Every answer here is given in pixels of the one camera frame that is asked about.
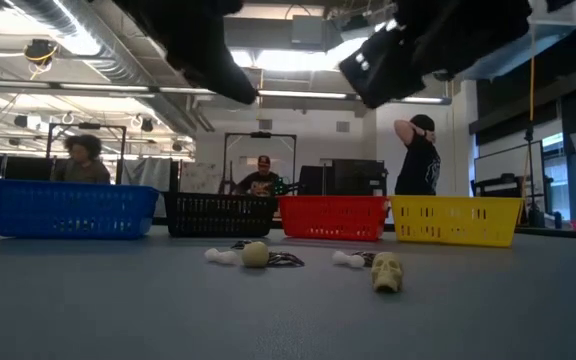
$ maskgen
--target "man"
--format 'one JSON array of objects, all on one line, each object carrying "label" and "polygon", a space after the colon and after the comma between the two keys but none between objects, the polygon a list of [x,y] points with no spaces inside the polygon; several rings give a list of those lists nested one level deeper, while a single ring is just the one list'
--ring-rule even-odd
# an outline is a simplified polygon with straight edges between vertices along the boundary
[{"label": "man", "polygon": [[262,155],[257,159],[257,171],[246,176],[235,189],[237,194],[250,194],[254,196],[272,196],[273,184],[279,175],[270,171],[270,157]]},{"label": "man", "polygon": [[441,158],[435,149],[435,122],[427,115],[395,120],[395,133],[408,152],[397,178],[395,195],[436,195]]},{"label": "man", "polygon": [[71,136],[64,146],[70,159],[55,169],[52,181],[110,184],[110,173],[99,160],[101,140],[93,135]]}]

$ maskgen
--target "bone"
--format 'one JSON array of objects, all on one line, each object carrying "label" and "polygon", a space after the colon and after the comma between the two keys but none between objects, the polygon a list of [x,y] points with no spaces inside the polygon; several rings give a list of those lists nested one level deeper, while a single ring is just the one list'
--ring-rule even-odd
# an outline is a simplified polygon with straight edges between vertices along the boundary
[{"label": "bone", "polygon": [[341,251],[332,254],[332,262],[336,265],[347,265],[353,268],[361,268],[365,265],[364,258],[359,255],[346,255]]},{"label": "bone", "polygon": [[219,252],[217,249],[208,249],[204,256],[206,260],[224,265],[235,265],[239,256],[234,251]]}]

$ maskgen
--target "window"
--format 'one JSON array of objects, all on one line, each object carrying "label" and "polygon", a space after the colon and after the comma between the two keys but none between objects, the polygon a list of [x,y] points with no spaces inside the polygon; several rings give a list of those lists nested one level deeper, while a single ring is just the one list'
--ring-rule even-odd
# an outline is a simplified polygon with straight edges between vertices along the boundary
[{"label": "window", "polygon": [[555,134],[543,139],[544,170],[548,187],[549,212],[561,213],[563,219],[570,220],[570,196],[568,192],[568,166],[564,153],[563,134]]}]

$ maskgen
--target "toy skull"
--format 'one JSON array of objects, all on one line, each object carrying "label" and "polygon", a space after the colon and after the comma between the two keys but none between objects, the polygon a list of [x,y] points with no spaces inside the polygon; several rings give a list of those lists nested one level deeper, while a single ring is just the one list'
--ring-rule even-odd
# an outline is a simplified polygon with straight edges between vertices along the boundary
[{"label": "toy skull", "polygon": [[401,290],[404,269],[393,253],[379,253],[372,263],[372,287],[375,291]]}]

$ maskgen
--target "plastic basket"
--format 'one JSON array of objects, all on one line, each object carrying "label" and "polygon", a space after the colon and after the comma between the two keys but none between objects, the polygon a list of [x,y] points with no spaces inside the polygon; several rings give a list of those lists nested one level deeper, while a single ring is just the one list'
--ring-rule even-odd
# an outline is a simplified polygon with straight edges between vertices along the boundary
[{"label": "plastic basket", "polygon": [[281,220],[287,236],[377,241],[388,213],[381,196],[283,196]]},{"label": "plastic basket", "polygon": [[151,187],[0,180],[0,235],[136,239],[150,230]]},{"label": "plastic basket", "polygon": [[509,247],[522,199],[392,196],[397,239]]},{"label": "plastic basket", "polygon": [[263,237],[270,232],[277,199],[165,193],[168,231],[174,237]]}]

